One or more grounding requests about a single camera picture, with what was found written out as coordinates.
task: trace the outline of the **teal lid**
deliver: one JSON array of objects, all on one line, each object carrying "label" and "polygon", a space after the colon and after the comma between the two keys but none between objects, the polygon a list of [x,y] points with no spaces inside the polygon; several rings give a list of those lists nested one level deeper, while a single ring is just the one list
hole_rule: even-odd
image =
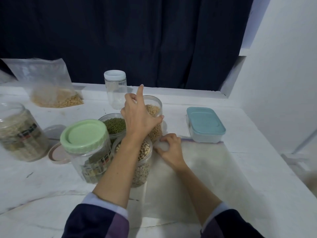
[{"label": "teal lid", "polygon": [[211,108],[189,107],[187,116],[195,133],[201,135],[224,135],[226,128]]},{"label": "teal lid", "polygon": [[105,124],[86,119],[68,126],[61,133],[61,145],[67,152],[84,154],[100,147],[108,138]]}]

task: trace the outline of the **shirt cuff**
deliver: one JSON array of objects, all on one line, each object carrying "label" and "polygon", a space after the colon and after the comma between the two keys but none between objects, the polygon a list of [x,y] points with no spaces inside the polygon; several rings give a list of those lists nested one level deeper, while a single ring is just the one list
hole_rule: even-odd
[{"label": "shirt cuff", "polygon": [[217,215],[219,215],[220,213],[226,211],[226,210],[229,210],[230,208],[224,203],[224,202],[221,202],[217,207],[216,209],[214,209],[214,211],[211,213],[211,215],[208,217],[208,219],[205,221],[203,227],[201,228],[201,233],[204,232],[206,226],[209,224],[209,222],[215,218]]},{"label": "shirt cuff", "polygon": [[121,206],[115,205],[113,203],[101,200],[96,196],[94,193],[90,192],[81,202],[82,204],[89,204],[89,205],[96,205],[108,210],[111,210],[113,212],[116,212],[117,214],[123,216],[124,218],[128,219],[128,211],[125,208],[122,208]]}]

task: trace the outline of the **hand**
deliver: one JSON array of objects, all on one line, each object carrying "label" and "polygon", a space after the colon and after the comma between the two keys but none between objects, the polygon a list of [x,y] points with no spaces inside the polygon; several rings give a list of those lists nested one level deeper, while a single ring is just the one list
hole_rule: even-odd
[{"label": "hand", "polygon": [[126,137],[136,142],[143,142],[151,130],[163,121],[164,116],[154,118],[147,111],[143,99],[143,84],[137,94],[126,94],[125,105],[121,114],[125,119]]},{"label": "hand", "polygon": [[187,168],[183,158],[181,138],[177,137],[176,134],[167,134],[161,137],[160,141],[166,141],[170,145],[168,151],[163,151],[161,148],[154,147],[154,150],[163,158],[163,160],[176,172]]}]

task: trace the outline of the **light green lid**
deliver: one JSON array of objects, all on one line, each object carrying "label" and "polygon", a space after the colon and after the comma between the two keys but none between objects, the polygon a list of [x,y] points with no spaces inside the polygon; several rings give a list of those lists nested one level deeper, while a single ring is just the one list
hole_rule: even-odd
[{"label": "light green lid", "polygon": [[61,133],[61,145],[73,154],[84,154],[101,146],[109,134],[105,124],[86,119],[68,126]]}]

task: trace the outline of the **person's left hand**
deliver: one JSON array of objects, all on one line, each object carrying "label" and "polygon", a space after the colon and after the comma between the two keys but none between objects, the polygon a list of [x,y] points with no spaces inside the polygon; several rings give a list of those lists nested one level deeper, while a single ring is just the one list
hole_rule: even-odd
[{"label": "person's left hand", "polygon": [[151,130],[163,121],[164,116],[153,117],[147,111],[143,99],[143,84],[137,94],[126,94],[121,114],[125,119],[126,137],[142,142]]}]

